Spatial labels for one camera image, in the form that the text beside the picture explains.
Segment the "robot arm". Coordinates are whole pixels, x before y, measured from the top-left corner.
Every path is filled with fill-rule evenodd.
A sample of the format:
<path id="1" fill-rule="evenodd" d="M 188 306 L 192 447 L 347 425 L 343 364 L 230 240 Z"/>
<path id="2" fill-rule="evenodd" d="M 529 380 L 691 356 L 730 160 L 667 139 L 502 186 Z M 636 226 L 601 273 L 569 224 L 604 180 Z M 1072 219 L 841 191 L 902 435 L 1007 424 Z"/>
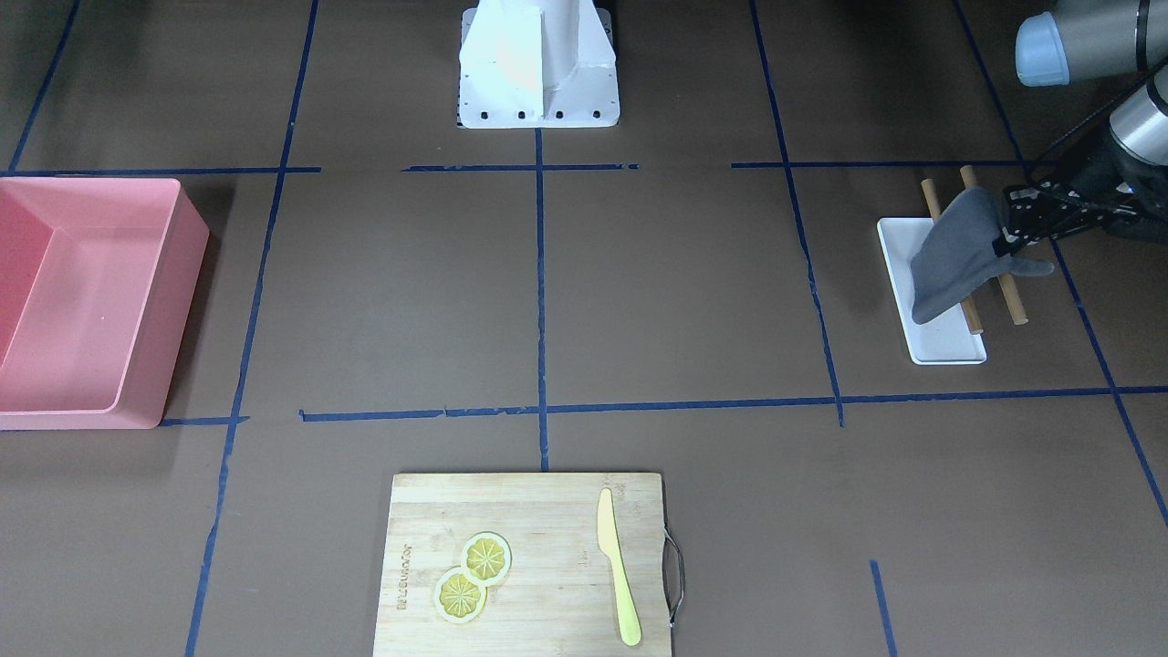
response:
<path id="1" fill-rule="evenodd" d="M 1044 152 L 1051 170 L 1006 188 L 997 256 L 1094 227 L 1164 242 L 1167 92 L 1163 1 L 1059 1 L 1018 27 L 1023 87 L 1136 76 Z"/>

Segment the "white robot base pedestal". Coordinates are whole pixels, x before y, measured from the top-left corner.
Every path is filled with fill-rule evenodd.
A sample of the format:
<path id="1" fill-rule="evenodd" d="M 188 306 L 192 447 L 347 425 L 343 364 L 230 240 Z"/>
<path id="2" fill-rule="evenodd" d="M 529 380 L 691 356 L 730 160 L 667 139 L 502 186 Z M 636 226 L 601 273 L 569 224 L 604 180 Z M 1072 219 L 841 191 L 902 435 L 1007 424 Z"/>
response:
<path id="1" fill-rule="evenodd" d="M 613 1 L 480 1 L 463 11 L 456 123 L 593 129 L 621 119 Z"/>

